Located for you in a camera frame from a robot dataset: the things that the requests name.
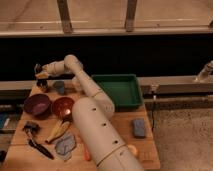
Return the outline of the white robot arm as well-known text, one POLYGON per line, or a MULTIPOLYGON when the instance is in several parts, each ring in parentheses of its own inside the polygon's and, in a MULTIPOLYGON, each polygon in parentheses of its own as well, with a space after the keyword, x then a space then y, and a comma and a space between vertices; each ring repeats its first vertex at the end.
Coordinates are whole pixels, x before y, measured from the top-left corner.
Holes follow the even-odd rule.
POLYGON ((86 96, 74 103, 72 117, 99 171, 145 171, 109 121, 115 113, 113 101, 74 55, 43 66, 36 64, 34 71, 38 80, 75 75, 86 96))

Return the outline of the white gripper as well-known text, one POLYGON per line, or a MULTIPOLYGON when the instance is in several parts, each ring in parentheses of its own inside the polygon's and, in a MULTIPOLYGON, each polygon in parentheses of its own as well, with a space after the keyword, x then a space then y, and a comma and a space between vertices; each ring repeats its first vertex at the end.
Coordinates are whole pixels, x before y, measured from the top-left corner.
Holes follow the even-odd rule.
POLYGON ((60 68, 57 62, 46 64, 43 67, 37 63, 34 67, 34 73, 37 80, 42 79, 42 75, 40 74, 42 69, 46 78, 57 77, 60 74, 60 68))

